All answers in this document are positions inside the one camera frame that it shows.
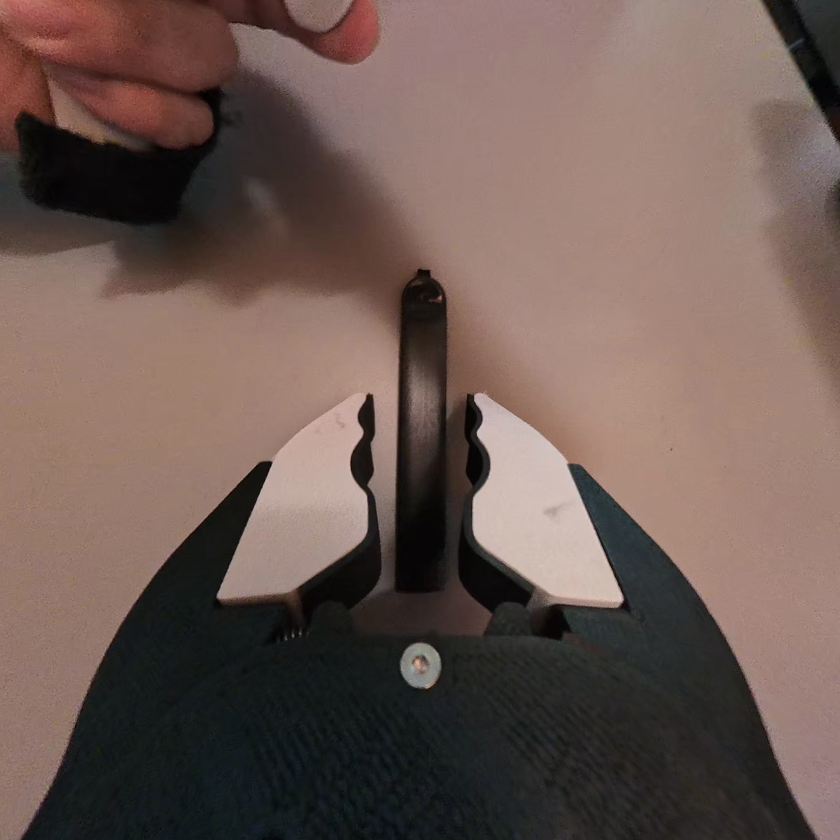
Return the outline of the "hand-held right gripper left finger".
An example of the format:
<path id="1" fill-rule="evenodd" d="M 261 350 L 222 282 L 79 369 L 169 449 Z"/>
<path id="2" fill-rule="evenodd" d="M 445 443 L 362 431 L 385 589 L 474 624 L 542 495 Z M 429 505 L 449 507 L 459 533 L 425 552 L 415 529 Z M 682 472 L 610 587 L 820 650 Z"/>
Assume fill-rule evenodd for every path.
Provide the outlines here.
<path id="1" fill-rule="evenodd" d="M 354 607 L 382 572 L 370 489 L 373 395 L 328 410 L 272 459 L 217 591 L 224 605 Z"/>

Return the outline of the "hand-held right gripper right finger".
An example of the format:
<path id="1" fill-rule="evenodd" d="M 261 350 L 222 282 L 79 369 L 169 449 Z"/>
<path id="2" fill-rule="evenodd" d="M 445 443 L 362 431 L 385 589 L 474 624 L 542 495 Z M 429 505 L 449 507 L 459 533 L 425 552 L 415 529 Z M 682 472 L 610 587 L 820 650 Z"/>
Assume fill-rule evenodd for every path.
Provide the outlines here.
<path id="1" fill-rule="evenodd" d="M 458 577 L 488 611 L 515 603 L 616 609 L 624 595 L 570 462 L 486 393 L 465 405 L 469 446 Z"/>

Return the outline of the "black remote battery cover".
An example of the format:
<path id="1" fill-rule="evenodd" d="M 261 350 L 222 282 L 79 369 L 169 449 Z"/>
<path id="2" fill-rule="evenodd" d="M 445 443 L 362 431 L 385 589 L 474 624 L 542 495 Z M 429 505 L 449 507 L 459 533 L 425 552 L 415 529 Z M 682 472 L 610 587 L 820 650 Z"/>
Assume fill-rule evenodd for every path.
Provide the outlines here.
<path id="1" fill-rule="evenodd" d="M 439 592 L 447 531 L 447 299 L 429 269 L 401 298 L 395 474 L 395 589 Z"/>

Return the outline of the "grey desk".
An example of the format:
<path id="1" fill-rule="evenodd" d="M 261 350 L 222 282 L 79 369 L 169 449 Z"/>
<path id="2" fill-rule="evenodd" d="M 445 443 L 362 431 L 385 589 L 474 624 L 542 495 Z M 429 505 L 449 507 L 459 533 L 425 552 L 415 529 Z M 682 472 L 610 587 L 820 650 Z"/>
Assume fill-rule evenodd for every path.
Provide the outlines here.
<path id="1" fill-rule="evenodd" d="M 485 392 L 585 467 L 739 657 L 838 838 L 838 145 L 761 2 L 381 2 L 355 67 L 240 28 L 183 214 L 50 213 L 2 162 L 2 838 L 175 548 L 262 459 L 374 396 L 392 592 L 400 295 L 448 297 L 450 569 Z"/>

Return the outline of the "person's left hand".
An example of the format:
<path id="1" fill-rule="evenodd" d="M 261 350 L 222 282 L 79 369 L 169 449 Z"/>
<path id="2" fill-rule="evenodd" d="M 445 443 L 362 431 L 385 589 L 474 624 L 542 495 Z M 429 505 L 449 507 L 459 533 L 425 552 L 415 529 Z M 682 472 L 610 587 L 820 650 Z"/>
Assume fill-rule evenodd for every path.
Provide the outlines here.
<path id="1" fill-rule="evenodd" d="M 237 72 L 232 25 L 273 30 L 350 65 L 377 45 L 375 2 L 339 2 L 330 26 L 298 9 L 281 1 L 2 2 L 2 154 L 18 153 L 20 113 L 54 121 L 48 77 L 115 129 L 182 150 L 214 131 L 201 94 Z"/>

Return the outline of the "dark object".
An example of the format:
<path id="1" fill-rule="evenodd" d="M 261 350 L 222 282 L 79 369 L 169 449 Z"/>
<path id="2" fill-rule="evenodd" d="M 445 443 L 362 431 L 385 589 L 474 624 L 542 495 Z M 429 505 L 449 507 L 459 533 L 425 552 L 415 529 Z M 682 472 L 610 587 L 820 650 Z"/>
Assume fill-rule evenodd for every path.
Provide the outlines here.
<path id="1" fill-rule="evenodd" d="M 818 108 L 839 141 L 839 2 L 763 1 Z"/>

